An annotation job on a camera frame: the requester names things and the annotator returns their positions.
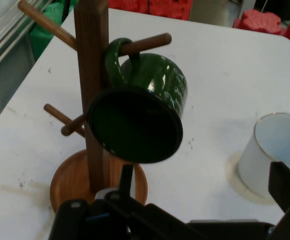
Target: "mug handle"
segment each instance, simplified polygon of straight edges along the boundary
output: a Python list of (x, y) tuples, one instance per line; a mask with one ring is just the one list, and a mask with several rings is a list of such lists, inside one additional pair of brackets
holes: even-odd
[[(113, 85), (118, 86), (127, 84), (127, 80), (122, 73), (118, 57), (121, 45), (128, 43), (132, 43), (132, 41), (128, 38), (118, 38), (113, 40), (107, 47), (105, 54), (105, 67), (109, 80)], [(132, 62), (132, 59), (137, 59), (139, 56), (139, 53), (130, 55), (129, 59)]]

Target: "circular stain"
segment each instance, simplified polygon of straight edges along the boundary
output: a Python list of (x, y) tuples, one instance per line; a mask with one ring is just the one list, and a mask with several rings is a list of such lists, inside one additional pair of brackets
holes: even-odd
[(241, 180), (238, 172), (238, 163), (241, 153), (236, 152), (226, 162), (225, 175), (226, 180), (230, 186), (237, 192), (242, 198), (247, 199), (256, 204), (271, 205), (275, 201), (273, 198), (264, 198), (254, 192), (252, 192)]

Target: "wooden mug rack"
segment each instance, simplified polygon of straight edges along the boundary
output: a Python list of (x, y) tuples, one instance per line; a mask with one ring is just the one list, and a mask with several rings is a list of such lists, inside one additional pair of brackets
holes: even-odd
[[(127, 163), (103, 150), (86, 123), (88, 105), (102, 89), (109, 86), (103, 61), (109, 44), (108, 0), (78, 1), (74, 9), (76, 38), (25, 0), (20, 0), (18, 7), (77, 51), (83, 114), (71, 120), (50, 104), (46, 104), (44, 109), (65, 124), (61, 129), (63, 135), (76, 132), (83, 136), (86, 150), (73, 154), (59, 166), (51, 183), (50, 198), (54, 211), (66, 200), (86, 199), (92, 202), (99, 190), (118, 187), (122, 165)], [(127, 43), (121, 47), (119, 56), (132, 55), (170, 42), (171, 35), (164, 33)], [(148, 192), (146, 176), (139, 164), (134, 166), (136, 200), (144, 204)]]

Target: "round wooden base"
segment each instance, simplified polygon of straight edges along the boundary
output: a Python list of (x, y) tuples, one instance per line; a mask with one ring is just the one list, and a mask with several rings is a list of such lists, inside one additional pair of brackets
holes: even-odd
[[(110, 157), (109, 188), (118, 187), (121, 167), (126, 162), (115, 157)], [(146, 203), (148, 186), (145, 173), (139, 164), (134, 165), (136, 181), (136, 200), (142, 204)], [(91, 192), (89, 187), (89, 173), (87, 165), (86, 150), (79, 151), (66, 159), (57, 169), (50, 186), (50, 200), (53, 210), (67, 200), (85, 199), (92, 202), (96, 192)]]

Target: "mug rim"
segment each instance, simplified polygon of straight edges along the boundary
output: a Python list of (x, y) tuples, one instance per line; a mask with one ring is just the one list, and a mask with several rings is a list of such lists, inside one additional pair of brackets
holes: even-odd
[[(175, 146), (172, 148), (172, 150), (170, 151), (170, 153), (166, 154), (162, 159), (157, 159), (155, 161), (136, 161), (134, 159), (126, 159), (124, 158), (124, 156), (119, 156), (115, 153), (115, 151), (113, 151), (112, 149), (110, 149), (109, 147), (106, 146), (106, 144), (102, 141), (102, 139), (98, 136), (97, 132), (94, 130), (94, 126), (92, 124), (90, 124), (90, 122), (92, 122), (91, 118), (92, 118), (92, 112), (93, 109), (95, 108), (95, 106), (97, 105), (97, 103), (99, 101), (101, 101), (103, 98), (105, 98), (106, 96), (113, 94), (113, 93), (137, 93), (137, 94), (141, 94), (143, 96), (149, 97), (152, 100), (156, 101), (159, 105), (161, 105), (163, 108), (165, 108), (168, 113), (172, 116), (173, 121), (175, 122), (175, 124), (177, 125), (177, 143), (175, 144)], [(167, 104), (159, 95), (155, 94), (154, 92), (148, 91), (146, 89), (143, 89), (141, 87), (137, 87), (137, 86), (130, 86), (130, 85), (123, 85), (123, 86), (112, 86), (109, 88), (105, 88), (103, 89), (99, 94), (97, 94), (97, 96), (92, 100), (92, 102), (89, 104), (88, 106), (88, 110), (87, 110), (87, 124), (88, 124), (88, 128), (90, 129), (90, 131), (92, 132), (93, 136), (95, 137), (95, 139), (97, 140), (97, 142), (108, 152), (110, 152), (112, 155), (115, 155), (119, 158), (122, 158), (124, 160), (130, 161), (132, 163), (138, 163), (138, 164), (152, 164), (152, 163), (158, 163), (161, 162), (163, 160), (168, 159), (169, 157), (171, 157), (172, 155), (174, 155), (177, 150), (179, 149), (182, 139), (183, 139), (183, 127), (182, 127), (182, 122), (181, 119), (179, 117), (179, 115), (177, 114), (177, 112), (169, 105)]]
[(290, 113), (287, 113), (287, 112), (284, 112), (284, 113), (282, 113), (282, 112), (273, 112), (273, 113), (269, 113), (269, 114), (266, 114), (266, 115), (264, 115), (264, 116), (262, 116), (262, 117), (260, 117), (257, 121), (256, 121), (256, 123), (255, 123), (255, 125), (254, 125), (254, 129), (253, 129), (253, 137), (254, 137), (254, 139), (255, 139), (255, 142), (256, 142), (256, 144), (257, 144), (257, 146), (259, 147), (259, 149), (268, 157), (268, 158), (270, 158), (270, 160), (271, 161), (274, 161), (274, 162), (278, 162), (279, 160), (277, 160), (277, 159), (275, 159), (273, 156), (271, 156), (268, 152), (266, 152), (265, 151), (265, 149), (260, 145), (260, 143), (258, 142), (258, 140), (257, 140), (257, 137), (256, 137), (256, 127), (257, 127), (257, 125), (260, 123), (260, 121), (262, 121), (264, 118), (267, 118), (267, 117), (269, 117), (269, 116), (274, 116), (274, 115), (287, 115), (287, 116), (290, 116)]

